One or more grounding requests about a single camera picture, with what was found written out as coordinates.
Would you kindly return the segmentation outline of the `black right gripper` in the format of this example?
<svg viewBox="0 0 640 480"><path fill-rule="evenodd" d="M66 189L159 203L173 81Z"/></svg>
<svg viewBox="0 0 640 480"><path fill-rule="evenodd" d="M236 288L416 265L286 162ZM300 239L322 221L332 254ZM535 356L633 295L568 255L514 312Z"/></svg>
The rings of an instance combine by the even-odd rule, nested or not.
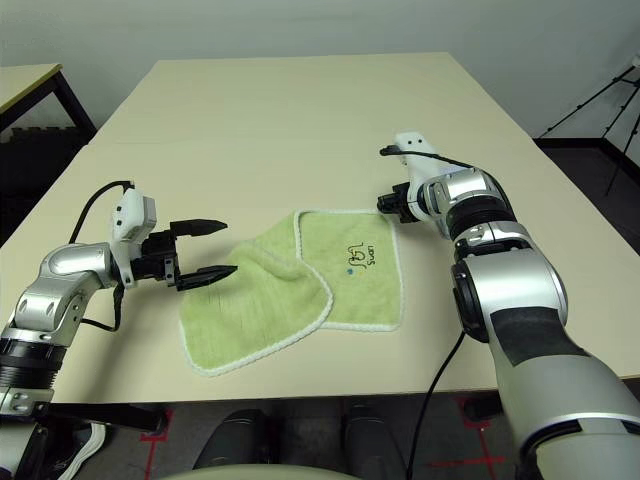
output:
<svg viewBox="0 0 640 480"><path fill-rule="evenodd" d="M377 199L377 209L381 214L395 215L400 223L415 223L418 219L413 215L407 201L409 183L401 183L392 187L392 192Z"/></svg>

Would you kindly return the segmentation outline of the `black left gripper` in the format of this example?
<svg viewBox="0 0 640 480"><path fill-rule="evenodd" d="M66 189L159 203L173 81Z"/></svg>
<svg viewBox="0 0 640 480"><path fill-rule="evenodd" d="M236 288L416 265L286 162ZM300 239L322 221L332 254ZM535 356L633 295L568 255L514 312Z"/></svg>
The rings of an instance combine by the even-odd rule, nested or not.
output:
<svg viewBox="0 0 640 480"><path fill-rule="evenodd" d="M186 291L229 277L237 271L236 266L210 266L189 274L180 274L176 250L178 237L211 235L227 227L224 222L210 219L172 221L168 230L151 233L142 242L140 256L131 261L134 279L164 281L168 286L175 285L177 291Z"/></svg>

